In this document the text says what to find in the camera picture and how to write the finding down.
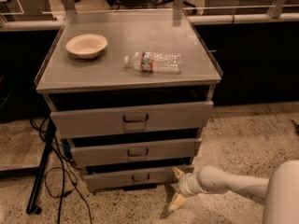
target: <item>open drawer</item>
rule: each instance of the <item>open drawer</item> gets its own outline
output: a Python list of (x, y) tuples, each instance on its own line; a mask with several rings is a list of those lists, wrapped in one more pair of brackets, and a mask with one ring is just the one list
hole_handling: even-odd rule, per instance
[(84, 181), (87, 184), (88, 190), (90, 192), (95, 192), (100, 189), (114, 189), (174, 182), (177, 181), (177, 178), (172, 169), (173, 166), (176, 166), (186, 173), (191, 173), (193, 171), (193, 165), (179, 165), (178, 160), (169, 161), (168, 164), (168, 166), (166, 166), (166, 164), (162, 167), (141, 168), (106, 173), (91, 173), (84, 176)]
[(201, 141), (190, 138), (96, 147), (76, 147), (73, 141), (69, 143), (77, 166), (84, 167), (194, 157)]
[(62, 138), (202, 128), (211, 101), (52, 112)]

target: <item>black metal leg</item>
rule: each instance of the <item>black metal leg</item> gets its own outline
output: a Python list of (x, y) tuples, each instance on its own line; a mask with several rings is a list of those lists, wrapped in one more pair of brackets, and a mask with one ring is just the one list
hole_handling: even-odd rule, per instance
[(36, 200), (39, 194), (40, 185), (43, 179), (43, 175), (47, 166), (48, 157), (50, 152), (52, 151), (52, 140), (55, 136), (56, 127), (51, 119), (49, 119), (47, 131), (46, 131), (46, 146), (41, 157), (41, 161), (39, 163), (38, 172), (36, 174), (36, 180), (30, 195), (30, 199), (27, 205), (26, 213), (27, 214), (40, 214), (41, 208), (36, 205)]

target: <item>plastic bottle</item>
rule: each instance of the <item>plastic bottle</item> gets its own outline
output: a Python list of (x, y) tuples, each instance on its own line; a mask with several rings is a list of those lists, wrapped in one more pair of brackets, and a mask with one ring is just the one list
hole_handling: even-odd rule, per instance
[(135, 52), (124, 58), (124, 66), (146, 73), (179, 74), (182, 66), (180, 53)]

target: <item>cabinet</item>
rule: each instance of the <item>cabinet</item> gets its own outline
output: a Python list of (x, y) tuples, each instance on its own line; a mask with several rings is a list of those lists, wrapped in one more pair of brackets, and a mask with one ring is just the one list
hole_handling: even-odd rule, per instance
[[(87, 33), (107, 38), (104, 54), (94, 60), (67, 54), (66, 42)], [(124, 56), (140, 50), (181, 53), (181, 74), (125, 69)], [(172, 182), (173, 166), (192, 171), (221, 81), (217, 67), (184, 13), (73, 14), (36, 83), (94, 192)]]

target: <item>power cord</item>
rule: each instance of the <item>power cord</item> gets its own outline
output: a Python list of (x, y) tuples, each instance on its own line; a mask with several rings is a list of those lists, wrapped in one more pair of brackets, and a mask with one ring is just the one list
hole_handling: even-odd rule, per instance
[[(35, 123), (35, 121), (33, 119), (30, 119), (30, 124), (32, 125), (32, 127), (35, 130), (37, 130), (39, 132), (39, 137), (41, 138), (41, 140), (43, 142), (46, 142), (46, 139), (45, 139), (46, 132), (44, 131), (43, 126), (45, 125), (45, 123), (48, 120), (48, 118), (49, 117), (44, 118), (39, 126)], [(80, 196), (80, 198), (86, 204), (87, 209), (88, 209), (89, 220), (90, 220), (90, 223), (92, 224), (93, 223), (93, 219), (92, 219), (92, 214), (91, 214), (90, 206), (88, 205), (87, 201), (85, 200), (85, 198), (83, 197), (83, 195), (78, 190), (78, 187), (77, 187), (78, 179), (77, 179), (76, 175), (74, 174), (74, 172), (71, 170), (71, 168), (68, 166), (68, 164), (70, 164), (75, 169), (78, 169), (78, 170), (80, 170), (80, 169), (75, 166), (75, 162), (74, 161), (71, 161), (70, 159), (68, 159), (67, 157), (65, 157), (63, 155), (63, 153), (60, 150), (60, 147), (61, 147), (61, 145), (59, 144), (59, 142), (57, 140), (57, 137), (54, 136), (54, 142), (52, 142), (52, 150), (54, 151), (54, 153), (56, 154), (57, 158), (59, 159), (59, 161), (61, 163), (61, 167), (53, 167), (53, 168), (49, 169), (46, 172), (46, 174), (45, 174), (45, 186), (46, 186), (46, 189), (48, 191), (48, 194), (52, 198), (55, 198), (55, 199), (59, 198), (60, 199), (60, 201), (59, 201), (59, 207), (58, 207), (58, 213), (57, 213), (57, 224), (60, 224), (60, 222), (61, 222), (61, 212), (62, 212), (63, 200), (68, 195), (70, 195), (74, 190), (78, 193), (78, 195)], [(65, 168), (64, 168), (64, 161), (65, 161), (65, 164), (66, 164), (69, 172), (72, 174), (72, 176), (75, 178), (75, 180), (73, 180), (72, 177), (71, 177), (71, 174), (67, 170), (65, 170)], [(63, 184), (62, 184), (61, 194), (57, 195), (57, 196), (54, 196), (52, 194), (52, 192), (50, 191), (48, 182), (47, 182), (48, 174), (50, 172), (52, 172), (53, 170), (62, 170), (63, 171)], [(68, 190), (68, 191), (64, 191), (64, 189), (65, 189), (65, 174), (67, 174), (68, 178), (70, 179), (70, 181), (71, 181), (71, 183), (73, 185), (73, 188), (71, 190)]]

